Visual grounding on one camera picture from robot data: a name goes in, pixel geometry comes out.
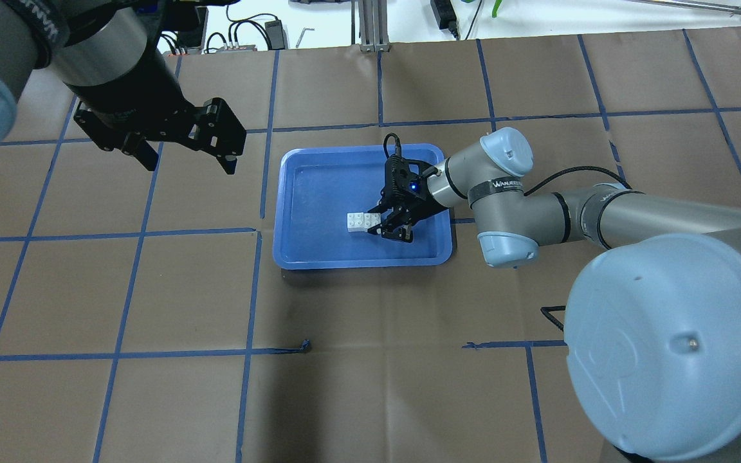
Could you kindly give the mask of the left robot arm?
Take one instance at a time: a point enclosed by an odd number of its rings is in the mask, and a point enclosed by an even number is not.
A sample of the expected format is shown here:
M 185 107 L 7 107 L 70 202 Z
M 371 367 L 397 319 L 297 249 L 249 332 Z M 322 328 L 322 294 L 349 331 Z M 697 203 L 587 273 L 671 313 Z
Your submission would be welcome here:
M 208 1 L 0 1 L 0 144 L 33 71 L 50 69 L 79 99 L 75 123 L 101 150 L 147 170 L 152 143 L 208 153 L 233 175 L 247 135 L 215 97 L 190 103 L 157 49 L 163 32 L 198 25 Z

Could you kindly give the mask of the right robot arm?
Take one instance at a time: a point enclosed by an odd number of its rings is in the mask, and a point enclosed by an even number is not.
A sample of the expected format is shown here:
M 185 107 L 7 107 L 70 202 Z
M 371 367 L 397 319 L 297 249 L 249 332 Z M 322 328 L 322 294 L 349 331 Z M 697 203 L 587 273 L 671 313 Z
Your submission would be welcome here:
M 574 393 L 605 442 L 603 462 L 741 462 L 741 208 L 679 201 L 612 181 L 536 195 L 513 128 L 438 164 L 383 147 L 373 235 L 412 241 L 415 223 L 467 203 L 493 268 L 585 240 L 603 253 L 564 305 Z

